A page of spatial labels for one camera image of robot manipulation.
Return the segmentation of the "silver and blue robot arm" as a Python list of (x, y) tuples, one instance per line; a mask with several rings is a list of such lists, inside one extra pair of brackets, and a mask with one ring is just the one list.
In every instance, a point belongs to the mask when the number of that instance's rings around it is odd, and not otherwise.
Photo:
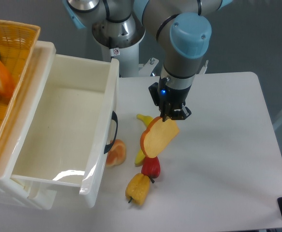
[(160, 79), (149, 87), (163, 120), (191, 115), (186, 98), (212, 33), (206, 14), (226, 0), (65, 0), (78, 29), (88, 28), (103, 59), (119, 61), (123, 77), (139, 76), (139, 43), (151, 34), (164, 49)]

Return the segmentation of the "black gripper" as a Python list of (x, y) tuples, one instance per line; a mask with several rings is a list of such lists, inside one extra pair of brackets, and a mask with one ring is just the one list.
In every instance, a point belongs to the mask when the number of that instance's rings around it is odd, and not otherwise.
[(191, 85), (186, 88), (177, 87), (171, 83), (172, 81), (170, 77), (164, 77), (148, 87), (154, 104), (159, 107), (163, 122), (168, 119), (185, 120), (192, 114), (186, 106)]

